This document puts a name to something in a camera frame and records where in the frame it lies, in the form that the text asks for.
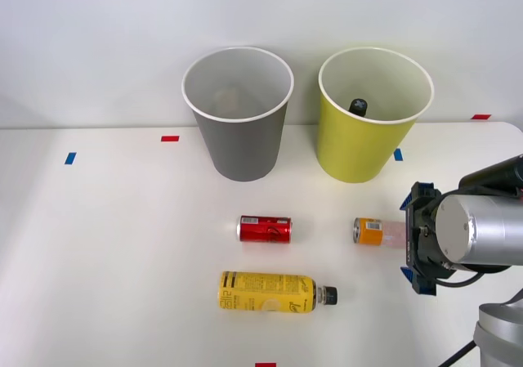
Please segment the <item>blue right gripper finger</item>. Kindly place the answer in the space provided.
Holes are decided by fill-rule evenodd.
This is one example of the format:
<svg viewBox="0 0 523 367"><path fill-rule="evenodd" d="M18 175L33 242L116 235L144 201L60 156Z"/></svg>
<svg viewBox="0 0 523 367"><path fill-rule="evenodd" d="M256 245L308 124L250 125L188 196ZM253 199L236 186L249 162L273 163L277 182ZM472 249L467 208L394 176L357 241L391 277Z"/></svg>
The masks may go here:
<svg viewBox="0 0 523 367"><path fill-rule="evenodd" d="M435 189L433 183L427 182L415 182L409 194L400 206L402 211L406 211L407 208L423 208L428 205L435 198Z"/></svg>
<svg viewBox="0 0 523 367"><path fill-rule="evenodd" d="M402 266L401 272L405 278L411 283L412 289L419 295L436 296L436 283L411 270L407 266Z"/></svg>

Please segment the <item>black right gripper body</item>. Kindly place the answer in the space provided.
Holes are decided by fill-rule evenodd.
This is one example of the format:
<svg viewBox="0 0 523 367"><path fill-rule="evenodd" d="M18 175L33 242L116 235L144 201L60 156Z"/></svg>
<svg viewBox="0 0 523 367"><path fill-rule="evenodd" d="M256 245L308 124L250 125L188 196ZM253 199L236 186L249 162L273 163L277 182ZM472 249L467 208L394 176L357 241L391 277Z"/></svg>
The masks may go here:
<svg viewBox="0 0 523 367"><path fill-rule="evenodd" d="M406 266L434 282L446 282L455 273L453 264L442 253L436 239L436 209L441 193L423 208L405 211Z"/></svg>

